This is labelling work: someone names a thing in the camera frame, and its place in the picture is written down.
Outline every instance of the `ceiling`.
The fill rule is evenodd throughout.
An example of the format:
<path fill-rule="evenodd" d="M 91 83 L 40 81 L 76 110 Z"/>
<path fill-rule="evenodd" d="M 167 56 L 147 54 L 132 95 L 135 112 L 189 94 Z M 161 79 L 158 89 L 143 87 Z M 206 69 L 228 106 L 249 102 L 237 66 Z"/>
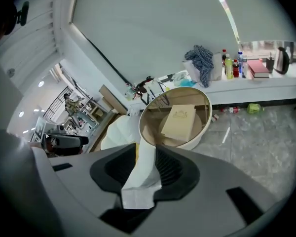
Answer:
<path fill-rule="evenodd" d="M 15 69 L 11 80 L 18 89 L 49 69 L 46 60 L 52 62 L 60 57 L 54 35 L 54 0 L 15 0 L 17 10 L 25 1 L 30 3 L 26 25 L 17 24 L 0 40 L 0 65 L 5 72 Z"/>

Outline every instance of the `white wall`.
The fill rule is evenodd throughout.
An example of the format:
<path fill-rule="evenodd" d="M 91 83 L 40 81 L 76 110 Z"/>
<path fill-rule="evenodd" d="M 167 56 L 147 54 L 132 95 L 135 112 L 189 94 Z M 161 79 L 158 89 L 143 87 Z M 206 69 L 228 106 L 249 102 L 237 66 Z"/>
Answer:
<path fill-rule="evenodd" d="M 21 92 L 0 67 L 0 129 L 7 129 L 14 109 L 21 99 Z"/>
<path fill-rule="evenodd" d="M 113 85 L 113 82 L 104 76 L 94 61 L 91 61 L 86 53 L 82 51 L 80 46 L 74 41 L 75 38 L 81 38 L 85 41 L 87 40 L 82 35 L 78 36 L 78 32 L 74 32 L 76 30 L 74 29 L 73 25 L 68 26 L 68 28 L 68 31 L 63 31 L 62 37 L 64 59 L 60 63 L 64 69 L 79 83 L 81 87 L 86 88 L 87 93 L 90 94 L 94 99 L 99 100 L 102 98 L 102 95 L 99 93 L 99 89 L 104 84 L 124 106 L 128 107 L 129 103 L 124 97 L 124 93 L 127 89 L 125 83 L 120 79 L 117 84 L 117 86 L 120 86 L 119 88 L 122 90 L 119 90 L 115 85 Z M 88 51 L 92 52 L 94 56 L 98 55 L 96 49 L 94 49 L 91 44 L 90 46 L 91 47 L 88 49 Z"/>

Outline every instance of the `white countertop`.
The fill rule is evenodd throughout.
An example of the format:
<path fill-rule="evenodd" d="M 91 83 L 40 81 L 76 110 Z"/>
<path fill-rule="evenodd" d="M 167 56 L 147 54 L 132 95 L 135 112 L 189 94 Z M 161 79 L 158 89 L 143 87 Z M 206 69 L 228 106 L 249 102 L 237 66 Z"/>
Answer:
<path fill-rule="evenodd" d="M 170 89 L 176 88 L 176 86 L 173 84 L 172 81 L 165 82 L 164 84 Z M 291 87 L 296 86 L 296 63 L 290 64 L 288 72 L 285 75 L 281 75 L 280 73 L 273 70 L 273 73 L 270 74 L 270 77 L 268 79 L 263 79 L 263 80 L 253 80 L 251 79 L 250 76 L 247 76 L 245 79 L 244 78 L 227 79 L 226 75 L 224 74 L 224 70 L 222 69 L 221 80 L 210 82 L 210 86 L 207 88 L 204 88 L 203 86 L 201 86 L 200 83 L 195 84 L 193 87 L 207 93 L 210 96 L 211 93 L 219 93 L 219 92 L 226 93 L 226 91 L 246 90 L 248 92 L 248 90 L 250 89 L 277 88 L 277 87 L 287 87 L 287 86 L 291 86 Z M 142 101 L 140 98 L 130 101 L 131 106 L 137 105 L 137 104 L 142 104 Z"/>

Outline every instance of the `plastic bottle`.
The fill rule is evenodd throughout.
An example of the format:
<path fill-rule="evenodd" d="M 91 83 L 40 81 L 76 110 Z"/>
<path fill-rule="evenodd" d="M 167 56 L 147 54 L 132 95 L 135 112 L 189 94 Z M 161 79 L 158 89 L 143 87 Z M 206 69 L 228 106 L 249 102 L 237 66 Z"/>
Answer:
<path fill-rule="evenodd" d="M 242 74 L 242 52 L 238 52 L 239 74 Z"/>
<path fill-rule="evenodd" d="M 233 78 L 233 74 L 232 74 L 232 60 L 230 59 L 228 53 L 226 54 L 225 67 L 226 67 L 227 79 L 232 79 Z"/>
<path fill-rule="evenodd" d="M 233 60 L 232 73 L 233 73 L 233 77 L 235 78 L 239 77 L 239 64 L 237 60 Z"/>
<path fill-rule="evenodd" d="M 288 57 L 290 59 L 290 63 L 291 63 L 291 48 L 289 46 L 286 47 L 286 53 L 288 54 Z"/>
<path fill-rule="evenodd" d="M 247 56 L 242 56 L 242 78 L 246 78 L 246 73 L 248 71 L 248 63 L 247 63 Z"/>
<path fill-rule="evenodd" d="M 237 113 L 240 111 L 239 107 L 226 107 L 221 109 L 221 112 L 223 113 Z"/>
<path fill-rule="evenodd" d="M 226 49 L 223 49 L 222 50 L 222 66 L 225 68 L 225 75 L 226 75 L 225 59 L 226 59 Z"/>

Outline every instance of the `marble floor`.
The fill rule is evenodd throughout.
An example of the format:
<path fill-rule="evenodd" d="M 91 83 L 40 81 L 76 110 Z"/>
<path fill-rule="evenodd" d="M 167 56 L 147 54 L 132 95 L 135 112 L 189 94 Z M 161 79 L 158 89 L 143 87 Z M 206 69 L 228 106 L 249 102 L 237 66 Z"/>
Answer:
<path fill-rule="evenodd" d="M 265 107 L 253 115 L 245 109 L 236 114 L 213 111 L 220 118 L 193 151 L 234 164 L 281 200 L 296 183 L 295 106 Z"/>

